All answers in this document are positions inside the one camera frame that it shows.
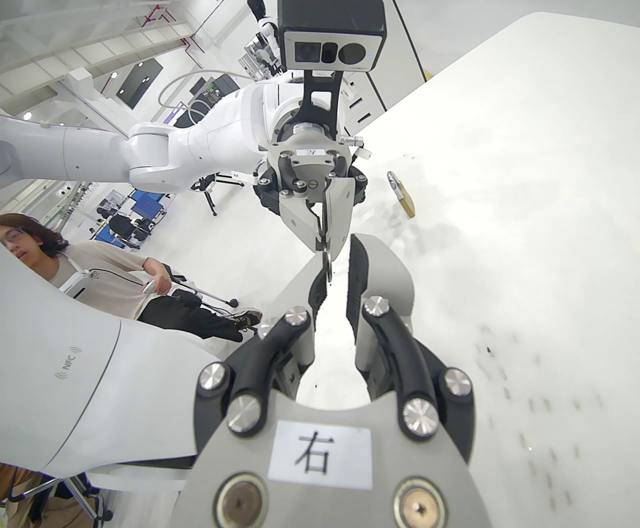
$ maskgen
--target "tripod stand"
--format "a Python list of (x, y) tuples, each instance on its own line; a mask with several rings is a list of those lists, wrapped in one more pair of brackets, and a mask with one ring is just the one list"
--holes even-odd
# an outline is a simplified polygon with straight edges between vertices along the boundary
[(197, 182), (195, 182), (191, 186), (191, 190), (199, 193), (204, 193), (213, 216), (218, 215), (215, 209), (216, 204), (213, 203), (213, 200), (211, 198), (211, 189), (213, 189), (216, 183), (224, 183), (227, 185), (238, 185), (240, 187), (244, 187), (244, 182), (237, 180), (233, 176), (220, 175), (220, 173), (209, 174), (209, 176), (206, 176), (206, 178), (200, 178)]

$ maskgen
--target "camera lens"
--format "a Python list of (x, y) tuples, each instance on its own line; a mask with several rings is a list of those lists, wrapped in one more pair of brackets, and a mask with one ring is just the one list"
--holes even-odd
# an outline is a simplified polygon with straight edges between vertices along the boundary
[(296, 62), (320, 62), (319, 42), (296, 42)]
[(325, 42), (322, 46), (322, 62), (333, 64), (338, 55), (338, 45), (335, 42)]
[(365, 55), (366, 51), (362, 44), (351, 42), (342, 46), (340, 53), (338, 53), (338, 58), (343, 64), (357, 64), (364, 59)]

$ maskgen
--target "label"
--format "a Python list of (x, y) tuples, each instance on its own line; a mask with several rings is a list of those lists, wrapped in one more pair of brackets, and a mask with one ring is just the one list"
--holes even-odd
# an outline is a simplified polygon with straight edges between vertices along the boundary
[(299, 148), (296, 156), (326, 156), (323, 148)]
[(268, 476), (282, 482), (372, 490), (371, 430), (279, 420)]

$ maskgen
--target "robot camera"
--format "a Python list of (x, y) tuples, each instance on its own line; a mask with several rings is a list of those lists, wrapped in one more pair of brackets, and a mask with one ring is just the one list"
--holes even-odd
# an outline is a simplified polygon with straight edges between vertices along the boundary
[(387, 38), (383, 0), (278, 0), (283, 66), (368, 72)]

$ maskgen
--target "glasses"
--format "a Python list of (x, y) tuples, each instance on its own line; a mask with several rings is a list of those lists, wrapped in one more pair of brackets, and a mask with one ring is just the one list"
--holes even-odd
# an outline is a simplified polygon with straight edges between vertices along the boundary
[(16, 242), (19, 242), (22, 237), (24, 237), (24, 231), (19, 227), (16, 227), (7, 231), (4, 234), (4, 237), (0, 238), (0, 244), (6, 247), (7, 244), (15, 244)]

